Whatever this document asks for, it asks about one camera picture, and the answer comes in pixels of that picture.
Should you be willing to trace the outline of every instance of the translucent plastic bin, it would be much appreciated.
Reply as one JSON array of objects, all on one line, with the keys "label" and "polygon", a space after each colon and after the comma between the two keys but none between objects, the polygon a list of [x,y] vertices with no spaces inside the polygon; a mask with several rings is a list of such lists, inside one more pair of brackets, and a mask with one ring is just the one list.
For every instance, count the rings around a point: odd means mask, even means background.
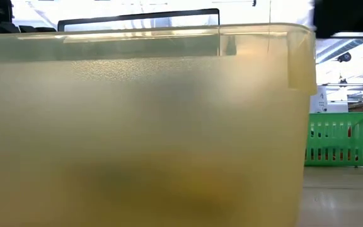
[{"label": "translucent plastic bin", "polygon": [[314,37],[0,35],[0,226],[293,227]]}]

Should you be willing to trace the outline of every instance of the green plastic basket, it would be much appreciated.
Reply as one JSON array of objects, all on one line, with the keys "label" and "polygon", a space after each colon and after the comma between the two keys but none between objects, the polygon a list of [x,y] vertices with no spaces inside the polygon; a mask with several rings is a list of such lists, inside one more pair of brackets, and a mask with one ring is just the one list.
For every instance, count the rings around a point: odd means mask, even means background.
[{"label": "green plastic basket", "polygon": [[311,113],[306,166],[363,166],[363,113]]}]

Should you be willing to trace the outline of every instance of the ceiling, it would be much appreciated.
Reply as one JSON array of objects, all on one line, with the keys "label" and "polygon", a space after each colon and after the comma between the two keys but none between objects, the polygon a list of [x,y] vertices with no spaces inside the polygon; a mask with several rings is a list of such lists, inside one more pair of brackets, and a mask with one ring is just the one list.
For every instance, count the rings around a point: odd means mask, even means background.
[{"label": "ceiling", "polygon": [[[94,18],[158,11],[218,8],[221,23],[288,22],[311,26],[311,0],[12,0],[14,23],[17,25],[57,28],[59,20]],[[197,20],[174,19],[172,25],[193,25]],[[150,23],[123,23],[123,28],[144,28]],[[349,52],[351,61],[338,62],[337,57]],[[337,84],[346,79],[347,86],[327,86],[330,102],[348,100],[363,102],[363,33],[339,34],[317,40],[316,71],[318,84]]]}]

